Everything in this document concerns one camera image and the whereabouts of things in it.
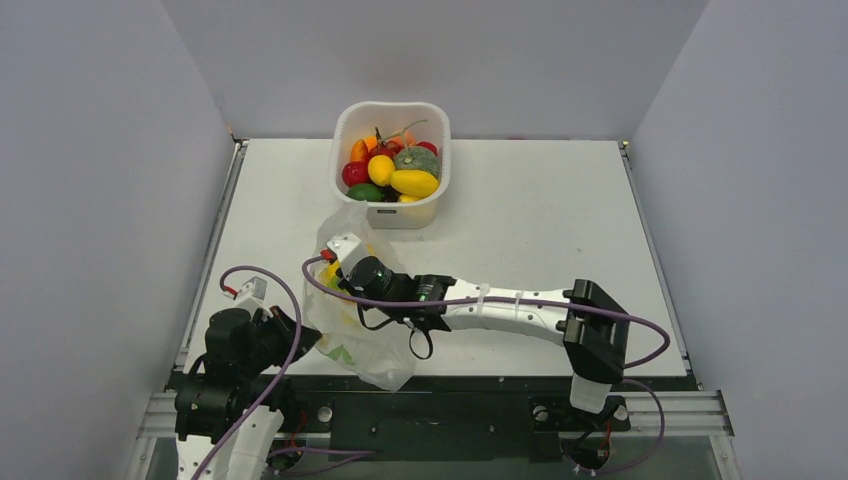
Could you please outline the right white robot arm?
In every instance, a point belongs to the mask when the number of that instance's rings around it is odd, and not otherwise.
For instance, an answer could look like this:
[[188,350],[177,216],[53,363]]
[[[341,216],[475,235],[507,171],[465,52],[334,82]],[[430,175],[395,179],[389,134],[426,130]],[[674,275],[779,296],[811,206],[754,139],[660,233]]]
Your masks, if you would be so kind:
[[604,412],[611,388],[623,379],[629,317],[595,283],[570,289],[490,288],[445,275],[397,273],[377,257],[340,264],[339,285],[389,320],[428,337],[432,331],[489,330],[563,346],[573,370],[566,418],[588,427]]

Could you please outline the yellow fake mango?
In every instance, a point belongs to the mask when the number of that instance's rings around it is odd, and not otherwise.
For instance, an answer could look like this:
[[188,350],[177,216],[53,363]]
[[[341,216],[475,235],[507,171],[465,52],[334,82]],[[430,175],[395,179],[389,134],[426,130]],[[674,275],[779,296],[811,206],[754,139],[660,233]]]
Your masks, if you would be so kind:
[[396,170],[390,175],[390,186],[402,195],[427,198],[440,187],[439,180],[423,170]]

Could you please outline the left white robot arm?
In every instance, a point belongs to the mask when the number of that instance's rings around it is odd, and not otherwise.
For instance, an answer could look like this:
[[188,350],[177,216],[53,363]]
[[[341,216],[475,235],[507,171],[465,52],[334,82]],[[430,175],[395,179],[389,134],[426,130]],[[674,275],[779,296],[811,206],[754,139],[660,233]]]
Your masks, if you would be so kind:
[[259,377],[300,359],[320,337],[277,306],[215,313],[206,351],[174,400],[179,478],[260,478],[276,433],[305,416],[290,381],[276,376],[262,387]]

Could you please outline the clear plastic bag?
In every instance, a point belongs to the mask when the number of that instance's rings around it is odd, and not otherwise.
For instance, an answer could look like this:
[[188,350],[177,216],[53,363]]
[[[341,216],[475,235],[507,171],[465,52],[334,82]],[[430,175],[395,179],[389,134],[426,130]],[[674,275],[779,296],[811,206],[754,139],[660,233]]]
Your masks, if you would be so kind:
[[[329,216],[316,234],[315,252],[341,234],[354,234],[365,241],[370,254],[389,268],[403,272],[405,265],[384,235],[372,229],[366,219],[367,207],[346,204]],[[416,359],[407,345],[409,330],[391,323],[378,331],[361,326],[356,304],[331,296],[311,283],[303,288],[304,323],[322,333],[315,348],[338,366],[361,380],[383,390],[397,391],[414,374]]]

